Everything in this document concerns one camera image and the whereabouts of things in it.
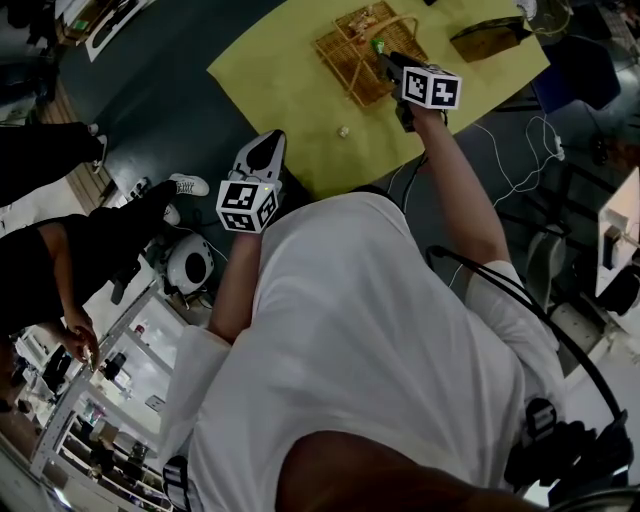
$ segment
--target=yellow mat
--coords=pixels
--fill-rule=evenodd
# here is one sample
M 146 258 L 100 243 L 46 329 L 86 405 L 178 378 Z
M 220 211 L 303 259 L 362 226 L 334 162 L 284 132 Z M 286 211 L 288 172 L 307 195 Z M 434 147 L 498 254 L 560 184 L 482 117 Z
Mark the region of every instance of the yellow mat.
M 512 0 L 387 0 L 420 19 L 417 39 L 429 59 L 463 77 L 455 133 L 515 94 L 548 65 L 535 37 L 519 47 L 467 64 L 449 39 L 475 23 L 518 14 Z M 367 5 L 363 0 L 287 0 L 236 40 L 208 71 L 259 133 L 287 134 L 286 164 L 316 197 L 369 183 L 422 152 L 406 134 L 390 97 L 367 109 L 346 97 L 313 49 L 331 21 Z M 343 139 L 341 126 L 349 128 Z

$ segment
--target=green object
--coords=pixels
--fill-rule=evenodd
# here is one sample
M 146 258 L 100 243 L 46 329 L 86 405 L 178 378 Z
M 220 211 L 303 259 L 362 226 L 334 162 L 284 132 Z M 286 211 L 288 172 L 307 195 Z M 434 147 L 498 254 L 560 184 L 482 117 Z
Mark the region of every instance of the green object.
M 380 37 L 371 40 L 373 51 L 380 55 L 384 51 L 384 40 Z

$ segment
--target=wicker basket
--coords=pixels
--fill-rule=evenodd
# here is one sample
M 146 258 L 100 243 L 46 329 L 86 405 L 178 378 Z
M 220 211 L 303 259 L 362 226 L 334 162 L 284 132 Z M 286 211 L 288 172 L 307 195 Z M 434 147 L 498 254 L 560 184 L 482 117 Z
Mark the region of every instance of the wicker basket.
M 329 66 L 347 94 L 362 107 L 372 105 L 394 88 L 389 80 L 381 76 L 378 56 L 371 46 L 372 39 L 382 38 L 384 52 L 387 54 L 396 51 L 422 62 L 428 60 L 427 54 L 416 41 L 417 18 L 396 15 L 386 2 L 379 2 L 371 7 L 378 23 L 369 27 L 364 37 L 355 34 L 349 24 L 367 9 L 363 7 L 334 20 L 336 30 L 315 42 L 322 61 Z M 413 22 L 413 32 L 409 31 L 405 21 Z

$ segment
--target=chair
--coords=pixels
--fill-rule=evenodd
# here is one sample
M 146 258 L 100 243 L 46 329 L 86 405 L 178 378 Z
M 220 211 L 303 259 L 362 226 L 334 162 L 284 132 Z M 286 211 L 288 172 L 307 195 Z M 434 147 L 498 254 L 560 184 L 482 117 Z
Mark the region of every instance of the chair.
M 601 44 L 585 37 L 566 36 L 543 50 L 550 66 L 531 82 L 537 104 L 506 106 L 497 108 L 497 112 L 542 110 L 551 114 L 575 100 L 601 110 L 620 94 L 613 61 Z

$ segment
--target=white box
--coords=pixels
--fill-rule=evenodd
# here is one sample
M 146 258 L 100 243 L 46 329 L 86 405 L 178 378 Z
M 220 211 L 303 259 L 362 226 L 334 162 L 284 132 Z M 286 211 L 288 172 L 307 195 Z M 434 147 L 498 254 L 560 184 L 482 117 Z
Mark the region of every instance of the white box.
M 216 211 L 227 231 L 262 233 L 277 209 L 278 193 L 274 184 L 220 183 Z
M 460 105 L 462 78 L 434 65 L 406 67 L 402 73 L 402 99 L 437 110 Z

